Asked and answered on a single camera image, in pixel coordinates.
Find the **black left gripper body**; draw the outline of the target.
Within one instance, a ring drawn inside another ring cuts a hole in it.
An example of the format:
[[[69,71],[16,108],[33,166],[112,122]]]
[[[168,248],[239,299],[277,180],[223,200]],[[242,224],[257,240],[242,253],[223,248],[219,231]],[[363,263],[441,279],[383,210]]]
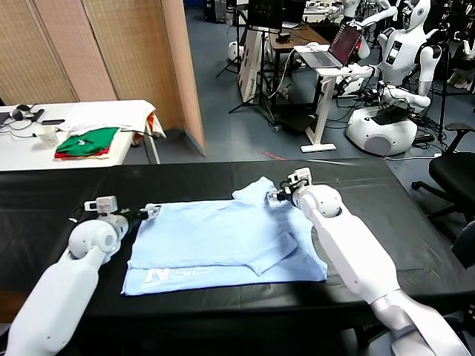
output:
[[[127,220],[129,226],[140,225],[142,221],[148,219],[148,213],[146,211],[125,211],[120,212],[119,215]]]

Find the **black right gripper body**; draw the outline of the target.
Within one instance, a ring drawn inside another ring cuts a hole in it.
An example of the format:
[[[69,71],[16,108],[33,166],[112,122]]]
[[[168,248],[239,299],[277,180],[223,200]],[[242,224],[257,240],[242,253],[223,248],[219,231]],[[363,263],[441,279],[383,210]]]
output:
[[[276,193],[276,199],[279,202],[289,201],[293,202],[293,194],[297,190],[295,185],[287,185],[284,188],[281,188]]]

